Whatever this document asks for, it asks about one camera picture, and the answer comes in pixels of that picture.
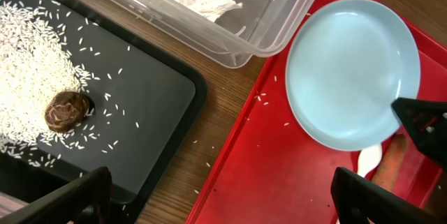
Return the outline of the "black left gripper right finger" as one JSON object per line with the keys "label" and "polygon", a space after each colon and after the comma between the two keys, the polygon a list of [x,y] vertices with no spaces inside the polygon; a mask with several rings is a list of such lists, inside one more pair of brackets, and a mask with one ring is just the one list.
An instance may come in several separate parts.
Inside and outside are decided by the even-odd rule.
{"label": "black left gripper right finger", "polygon": [[330,192],[341,223],[442,224],[444,222],[345,167],[336,168]]}

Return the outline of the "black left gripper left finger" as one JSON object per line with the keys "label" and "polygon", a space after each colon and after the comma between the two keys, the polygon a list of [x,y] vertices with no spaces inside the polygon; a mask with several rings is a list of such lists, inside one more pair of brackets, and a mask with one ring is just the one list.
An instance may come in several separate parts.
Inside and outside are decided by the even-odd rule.
{"label": "black left gripper left finger", "polygon": [[1,224],[106,223],[111,199],[111,173],[100,167],[4,216]]}

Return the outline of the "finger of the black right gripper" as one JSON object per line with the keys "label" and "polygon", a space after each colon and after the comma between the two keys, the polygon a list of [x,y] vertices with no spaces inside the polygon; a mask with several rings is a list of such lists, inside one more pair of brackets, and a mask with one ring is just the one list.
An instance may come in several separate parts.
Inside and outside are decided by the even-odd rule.
{"label": "finger of the black right gripper", "polygon": [[391,106],[417,150],[446,170],[446,102],[398,98]]}

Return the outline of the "brown food scrap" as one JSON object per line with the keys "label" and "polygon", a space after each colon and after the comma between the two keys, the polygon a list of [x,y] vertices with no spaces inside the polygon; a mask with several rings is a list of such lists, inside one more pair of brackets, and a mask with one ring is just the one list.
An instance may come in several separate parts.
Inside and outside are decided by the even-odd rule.
{"label": "brown food scrap", "polygon": [[67,133],[82,123],[93,107],[88,96],[76,91],[62,91],[46,107],[45,122],[51,131]]}

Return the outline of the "large light blue plate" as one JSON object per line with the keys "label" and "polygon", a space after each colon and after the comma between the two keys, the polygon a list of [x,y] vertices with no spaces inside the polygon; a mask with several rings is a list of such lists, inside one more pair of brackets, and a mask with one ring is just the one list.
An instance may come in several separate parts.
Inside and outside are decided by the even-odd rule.
{"label": "large light blue plate", "polygon": [[286,61],[291,111],[316,142],[339,151],[382,143],[401,125],[391,105],[416,98],[421,64],[403,19],[373,0],[338,0],[300,28]]}

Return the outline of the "white rice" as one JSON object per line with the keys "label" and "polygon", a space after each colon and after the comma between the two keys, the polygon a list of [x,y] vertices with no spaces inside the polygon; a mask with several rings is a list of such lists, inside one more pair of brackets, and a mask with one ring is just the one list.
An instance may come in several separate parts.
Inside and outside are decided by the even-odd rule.
{"label": "white rice", "polygon": [[67,133],[51,131],[45,109],[62,91],[86,94],[99,76],[74,65],[69,40],[77,36],[81,51],[94,56],[87,31],[105,33],[97,22],[56,0],[1,0],[1,152],[25,159],[32,167],[53,168],[62,157],[43,155],[40,144],[84,149],[100,137],[99,124],[79,123]]}

